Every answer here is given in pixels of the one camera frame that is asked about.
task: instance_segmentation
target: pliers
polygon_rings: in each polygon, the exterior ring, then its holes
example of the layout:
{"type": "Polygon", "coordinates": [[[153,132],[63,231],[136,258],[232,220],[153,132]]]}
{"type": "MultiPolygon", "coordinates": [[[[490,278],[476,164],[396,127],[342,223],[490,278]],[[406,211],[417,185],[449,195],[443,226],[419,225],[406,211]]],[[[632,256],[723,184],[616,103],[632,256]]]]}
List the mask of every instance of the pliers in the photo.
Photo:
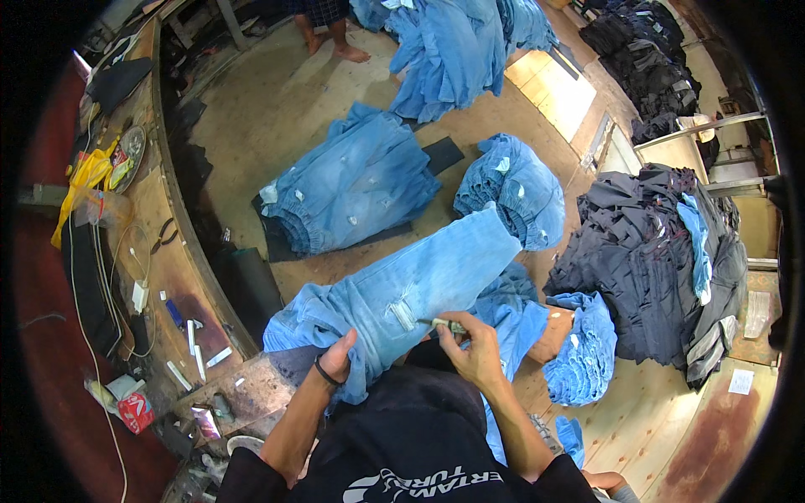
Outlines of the pliers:
{"type": "Polygon", "coordinates": [[[162,236],[165,234],[167,227],[173,222],[173,217],[168,218],[164,224],[162,224],[162,230],[159,231],[159,237],[156,238],[156,243],[154,247],[151,248],[151,255],[155,254],[156,251],[159,249],[160,246],[169,245],[171,241],[176,239],[176,236],[179,234],[179,230],[175,229],[173,234],[168,239],[162,239],[162,236]]]}

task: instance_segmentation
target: bare foot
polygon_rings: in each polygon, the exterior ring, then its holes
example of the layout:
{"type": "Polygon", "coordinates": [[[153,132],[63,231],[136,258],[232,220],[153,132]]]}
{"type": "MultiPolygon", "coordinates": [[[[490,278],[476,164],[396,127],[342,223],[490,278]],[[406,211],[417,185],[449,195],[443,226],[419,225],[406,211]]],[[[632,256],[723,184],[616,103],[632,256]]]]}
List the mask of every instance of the bare foot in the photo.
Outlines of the bare foot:
{"type": "Polygon", "coordinates": [[[332,55],[344,58],[347,61],[354,61],[355,63],[365,63],[372,57],[368,52],[362,51],[357,47],[352,47],[351,45],[336,47],[332,50],[332,55]]]}
{"type": "Polygon", "coordinates": [[[308,46],[308,54],[313,56],[321,47],[321,44],[324,43],[326,39],[330,38],[329,32],[327,33],[319,33],[318,35],[313,35],[313,38],[306,42],[308,46]]]}

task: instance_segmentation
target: person's right hand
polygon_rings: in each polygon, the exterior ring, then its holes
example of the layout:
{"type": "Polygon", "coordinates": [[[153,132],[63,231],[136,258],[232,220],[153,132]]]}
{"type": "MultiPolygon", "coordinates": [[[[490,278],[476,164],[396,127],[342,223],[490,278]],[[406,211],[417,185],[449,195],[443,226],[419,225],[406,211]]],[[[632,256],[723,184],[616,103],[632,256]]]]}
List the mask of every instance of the person's right hand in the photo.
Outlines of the person's right hand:
{"type": "Polygon", "coordinates": [[[459,375],[476,385],[481,392],[492,391],[496,386],[507,382],[501,368],[500,349],[497,346],[497,332],[466,311],[448,311],[438,315],[442,320],[459,322],[467,329],[470,339],[466,349],[445,325],[436,325],[439,345],[448,355],[459,375]]]}

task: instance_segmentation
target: ripped denim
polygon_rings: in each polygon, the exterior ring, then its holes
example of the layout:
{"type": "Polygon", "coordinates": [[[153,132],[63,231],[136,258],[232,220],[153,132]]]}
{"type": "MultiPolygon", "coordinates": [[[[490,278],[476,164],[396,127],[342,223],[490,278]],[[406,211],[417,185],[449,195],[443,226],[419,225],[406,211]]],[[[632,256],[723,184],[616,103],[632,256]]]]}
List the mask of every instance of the ripped denim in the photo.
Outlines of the ripped denim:
{"type": "Polygon", "coordinates": [[[430,330],[418,318],[471,308],[521,249],[490,204],[335,285],[303,286],[269,321],[264,350],[327,348],[355,327],[349,378],[334,398],[358,404],[430,330]]]}
{"type": "Polygon", "coordinates": [[[472,163],[453,200],[460,215],[497,202],[497,211],[523,248],[559,244],[564,232],[564,193],[551,170],[515,136],[495,134],[478,142],[484,154],[472,163]]]}
{"type": "Polygon", "coordinates": [[[441,183],[411,128],[355,102],[327,140],[260,190],[300,257],[343,249],[422,215],[441,183]]]}

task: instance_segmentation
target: paper tag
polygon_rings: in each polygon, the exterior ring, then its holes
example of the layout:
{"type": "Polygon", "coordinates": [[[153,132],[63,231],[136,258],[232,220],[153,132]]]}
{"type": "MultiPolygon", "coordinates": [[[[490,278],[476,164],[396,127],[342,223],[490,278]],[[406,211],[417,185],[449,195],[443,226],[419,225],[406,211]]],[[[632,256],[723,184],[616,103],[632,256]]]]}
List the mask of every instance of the paper tag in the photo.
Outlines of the paper tag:
{"type": "Polygon", "coordinates": [[[733,370],[733,379],[729,382],[730,393],[749,394],[752,389],[752,380],[754,379],[754,372],[751,370],[735,369],[733,370]]]}

